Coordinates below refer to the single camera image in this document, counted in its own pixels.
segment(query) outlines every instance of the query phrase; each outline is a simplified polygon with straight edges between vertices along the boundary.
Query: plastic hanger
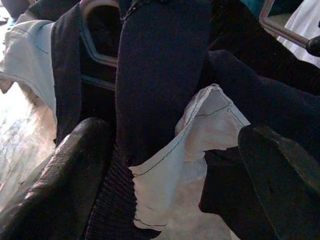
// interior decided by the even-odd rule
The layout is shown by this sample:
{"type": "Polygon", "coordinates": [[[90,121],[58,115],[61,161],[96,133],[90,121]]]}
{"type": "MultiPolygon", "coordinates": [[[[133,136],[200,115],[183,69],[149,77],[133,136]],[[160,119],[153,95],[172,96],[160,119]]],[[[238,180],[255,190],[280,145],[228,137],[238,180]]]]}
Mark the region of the plastic hanger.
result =
{"type": "Polygon", "coordinates": [[[116,57],[103,55],[97,51],[87,23],[89,14],[96,7],[111,6],[119,8],[118,2],[116,0],[81,0],[79,5],[83,18],[83,24],[81,26],[81,37],[89,56],[99,64],[116,68],[118,65],[118,59],[116,57]]]}
{"type": "Polygon", "coordinates": [[[313,39],[307,39],[289,29],[272,21],[268,18],[269,13],[275,3],[275,0],[265,0],[261,13],[259,15],[259,21],[261,25],[269,31],[305,48],[307,52],[313,56],[320,57],[320,36],[313,39]]]}

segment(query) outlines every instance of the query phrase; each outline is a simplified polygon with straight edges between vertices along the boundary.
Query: clothes hanger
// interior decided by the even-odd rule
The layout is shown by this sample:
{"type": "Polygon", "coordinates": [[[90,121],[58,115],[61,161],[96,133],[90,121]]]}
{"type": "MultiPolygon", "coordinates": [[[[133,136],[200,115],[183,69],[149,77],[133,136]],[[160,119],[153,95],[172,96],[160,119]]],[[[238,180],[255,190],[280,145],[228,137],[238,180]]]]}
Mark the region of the clothes hanger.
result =
{"type": "Polygon", "coordinates": [[[89,14],[99,6],[119,8],[118,2],[116,0],[81,0],[79,6],[83,18],[81,38],[89,56],[99,64],[116,68],[118,65],[118,59],[116,57],[103,55],[97,51],[88,28],[88,17],[89,14]]]}
{"type": "Polygon", "coordinates": [[[320,57],[320,36],[312,39],[307,39],[283,26],[280,26],[276,22],[268,18],[269,13],[275,3],[275,0],[265,0],[261,13],[259,15],[259,21],[261,25],[269,31],[305,48],[306,51],[316,57],[320,57]]]}

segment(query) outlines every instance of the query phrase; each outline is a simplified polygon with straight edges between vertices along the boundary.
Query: white fabric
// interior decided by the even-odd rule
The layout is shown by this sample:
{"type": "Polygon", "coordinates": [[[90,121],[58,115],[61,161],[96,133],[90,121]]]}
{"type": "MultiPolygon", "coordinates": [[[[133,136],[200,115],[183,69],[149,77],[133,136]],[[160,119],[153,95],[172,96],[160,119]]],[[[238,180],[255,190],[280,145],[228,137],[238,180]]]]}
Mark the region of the white fabric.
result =
{"type": "Polygon", "coordinates": [[[237,146],[240,129],[249,124],[218,85],[200,90],[177,123],[176,137],[143,164],[129,168],[137,198],[134,224],[161,231],[178,183],[199,176],[199,172],[192,173],[195,164],[202,166],[205,176],[205,151],[237,146]]]}
{"type": "Polygon", "coordinates": [[[29,86],[49,106],[57,123],[51,58],[54,22],[26,19],[28,21],[16,24],[5,35],[4,59],[0,62],[0,89],[7,92],[12,82],[29,86]]]}
{"type": "MultiPolygon", "coordinates": [[[[320,35],[318,27],[320,21],[320,0],[304,0],[299,8],[293,13],[285,28],[307,38],[313,39],[320,35]]],[[[298,59],[314,64],[320,68],[320,57],[309,54],[303,47],[300,47],[283,37],[278,37],[287,49],[298,59]]]]}

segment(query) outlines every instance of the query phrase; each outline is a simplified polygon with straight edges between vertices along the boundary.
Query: metal hanger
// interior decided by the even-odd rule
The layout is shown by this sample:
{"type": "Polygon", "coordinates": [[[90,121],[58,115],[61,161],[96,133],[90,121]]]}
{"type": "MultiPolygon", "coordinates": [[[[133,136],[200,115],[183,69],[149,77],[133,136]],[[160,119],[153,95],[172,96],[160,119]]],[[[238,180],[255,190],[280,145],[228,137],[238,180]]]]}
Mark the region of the metal hanger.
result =
{"type": "Polygon", "coordinates": [[[89,14],[99,6],[119,8],[118,2],[116,0],[81,0],[79,5],[83,18],[81,38],[89,56],[99,64],[116,68],[118,65],[118,59],[116,57],[103,55],[97,51],[88,28],[88,17],[89,14]]]}
{"type": "Polygon", "coordinates": [[[313,56],[320,57],[320,36],[312,39],[307,39],[283,26],[280,26],[276,22],[268,18],[269,13],[275,3],[275,0],[265,0],[261,13],[259,15],[259,21],[261,25],[269,31],[305,48],[307,52],[313,56]]]}

